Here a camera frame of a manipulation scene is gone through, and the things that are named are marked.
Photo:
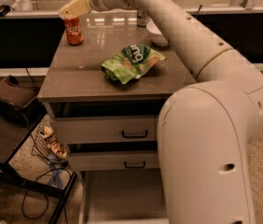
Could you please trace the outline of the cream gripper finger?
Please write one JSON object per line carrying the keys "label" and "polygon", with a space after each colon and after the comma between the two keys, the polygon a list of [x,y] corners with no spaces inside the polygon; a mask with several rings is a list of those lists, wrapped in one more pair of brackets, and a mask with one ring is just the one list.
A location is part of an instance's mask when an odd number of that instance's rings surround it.
{"label": "cream gripper finger", "polygon": [[58,10],[58,15],[63,20],[68,20],[74,17],[72,9],[69,5],[64,5]]}

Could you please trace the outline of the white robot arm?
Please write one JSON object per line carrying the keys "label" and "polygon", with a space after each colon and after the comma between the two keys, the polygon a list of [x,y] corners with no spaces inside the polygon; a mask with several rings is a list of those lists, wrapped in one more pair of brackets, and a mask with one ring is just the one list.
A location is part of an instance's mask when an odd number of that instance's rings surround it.
{"label": "white robot arm", "polygon": [[263,74],[172,0],[72,0],[62,18],[140,9],[195,79],[160,111],[159,166],[170,224],[256,224],[246,144],[263,124]]}

